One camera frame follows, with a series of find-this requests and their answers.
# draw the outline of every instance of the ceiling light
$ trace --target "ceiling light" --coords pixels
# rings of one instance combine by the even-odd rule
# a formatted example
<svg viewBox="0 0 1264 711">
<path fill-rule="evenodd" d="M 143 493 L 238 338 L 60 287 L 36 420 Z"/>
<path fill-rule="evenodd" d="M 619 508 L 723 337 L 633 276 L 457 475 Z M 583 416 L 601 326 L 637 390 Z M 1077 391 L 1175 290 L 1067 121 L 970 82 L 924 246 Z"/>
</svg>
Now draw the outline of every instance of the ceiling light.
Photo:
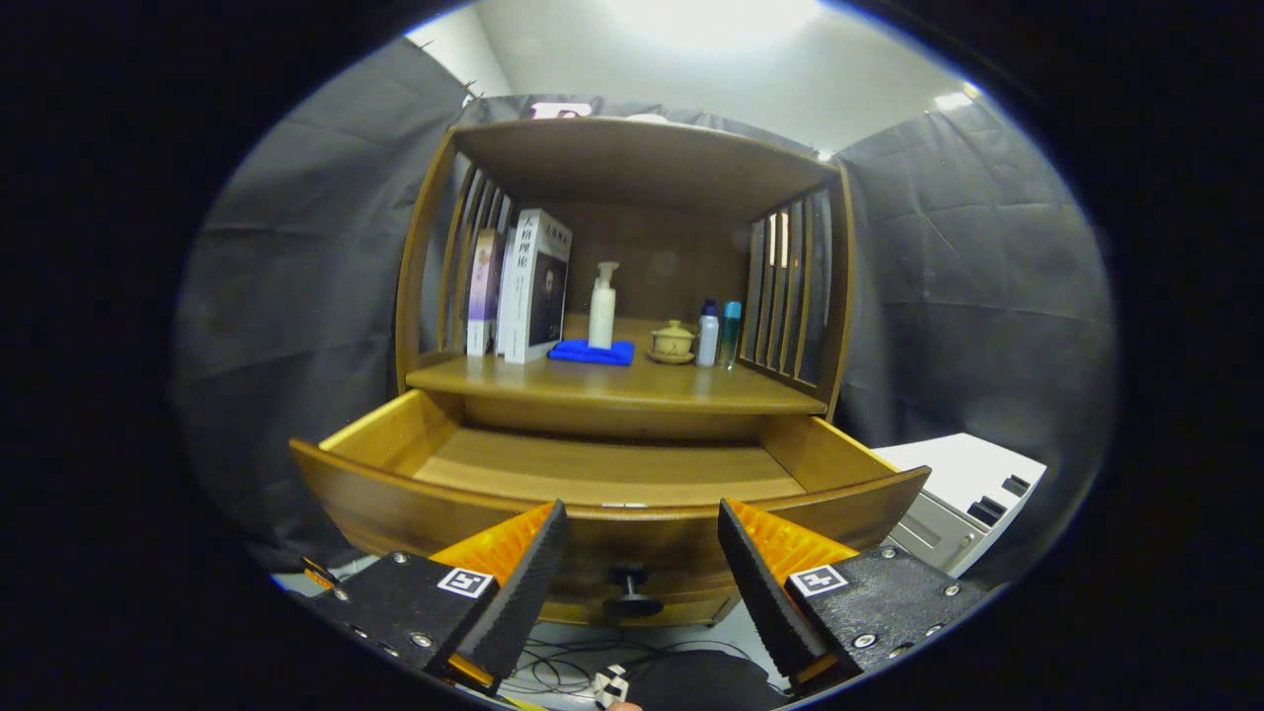
<svg viewBox="0 0 1264 711">
<path fill-rule="evenodd" d="M 966 96 L 961 91 L 935 96 L 935 109 L 939 109 L 940 111 L 961 109 L 962 106 L 969 106 L 971 104 L 973 104 L 973 101 L 969 100 L 969 96 Z"/>
<path fill-rule="evenodd" d="M 818 0 L 607 0 L 628 32 L 678 47 L 774 39 L 820 13 Z"/>
</svg>

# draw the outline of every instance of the ceiling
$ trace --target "ceiling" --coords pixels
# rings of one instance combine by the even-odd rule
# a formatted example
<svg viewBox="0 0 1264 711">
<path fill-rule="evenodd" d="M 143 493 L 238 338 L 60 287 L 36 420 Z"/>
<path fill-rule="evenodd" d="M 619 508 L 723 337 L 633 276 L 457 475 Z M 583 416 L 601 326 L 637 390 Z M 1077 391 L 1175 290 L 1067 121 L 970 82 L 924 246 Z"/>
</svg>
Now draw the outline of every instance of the ceiling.
<svg viewBox="0 0 1264 711">
<path fill-rule="evenodd" d="M 920 48 L 815 0 L 483 0 L 475 10 L 514 94 L 699 109 L 818 151 L 962 91 Z"/>
</svg>

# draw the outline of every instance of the drawer knob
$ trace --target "drawer knob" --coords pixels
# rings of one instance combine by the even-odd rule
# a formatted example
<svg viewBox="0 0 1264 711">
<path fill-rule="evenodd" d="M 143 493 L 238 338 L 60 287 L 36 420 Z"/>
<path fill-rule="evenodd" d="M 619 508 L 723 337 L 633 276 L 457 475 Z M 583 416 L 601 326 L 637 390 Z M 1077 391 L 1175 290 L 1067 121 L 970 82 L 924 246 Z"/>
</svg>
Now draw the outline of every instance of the drawer knob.
<svg viewBox="0 0 1264 711">
<path fill-rule="evenodd" d="M 641 566 L 619 566 L 611 569 L 611 582 L 623 588 L 623 595 L 602 603 L 607 617 L 629 619 L 648 617 L 662 612 L 662 602 L 656 597 L 641 595 L 636 586 L 650 578 Z"/>
</svg>

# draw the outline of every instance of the white cabinet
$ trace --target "white cabinet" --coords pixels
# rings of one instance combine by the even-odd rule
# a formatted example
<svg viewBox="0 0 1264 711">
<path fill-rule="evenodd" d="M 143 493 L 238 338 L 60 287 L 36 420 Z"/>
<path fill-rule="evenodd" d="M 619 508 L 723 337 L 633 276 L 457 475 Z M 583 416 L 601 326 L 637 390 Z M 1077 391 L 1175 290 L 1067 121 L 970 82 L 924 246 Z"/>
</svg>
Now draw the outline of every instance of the white cabinet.
<svg viewBox="0 0 1264 711">
<path fill-rule="evenodd" d="M 968 434 L 873 449 L 896 468 L 930 477 L 891 538 L 949 576 L 964 573 L 1005 533 L 1045 466 Z"/>
</svg>

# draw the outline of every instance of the wooden cabinet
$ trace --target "wooden cabinet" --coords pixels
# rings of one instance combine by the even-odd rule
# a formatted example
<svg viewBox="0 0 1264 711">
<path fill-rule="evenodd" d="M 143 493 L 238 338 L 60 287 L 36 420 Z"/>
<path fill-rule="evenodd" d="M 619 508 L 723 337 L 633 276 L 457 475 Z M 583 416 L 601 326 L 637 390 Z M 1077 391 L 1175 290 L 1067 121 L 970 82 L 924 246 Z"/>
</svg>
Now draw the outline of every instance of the wooden cabinet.
<svg viewBox="0 0 1264 711">
<path fill-rule="evenodd" d="M 432 245 L 444 187 L 464 163 Z M 464 354 L 473 235 L 531 206 L 575 233 L 565 338 L 586 330 L 595 262 L 621 262 L 616 338 L 637 344 L 631 367 Z M 608 571 L 632 562 L 650 572 L 638 591 L 665 610 L 631 624 L 715 621 L 737 595 L 715 538 L 720 497 L 865 549 L 929 473 L 897 471 L 827 421 L 844 356 L 851 225 L 838 167 L 742 137 L 621 119 L 454 129 L 404 247 L 401 395 L 319 445 L 291 448 L 359 548 L 428 554 L 561 498 L 571 540 L 544 619 L 605 622 L 602 601 L 618 593 Z M 427 252 L 442 266 L 437 348 L 422 352 Z M 703 297 L 743 301 L 739 366 L 646 359 L 650 330 L 693 319 Z"/>
</svg>

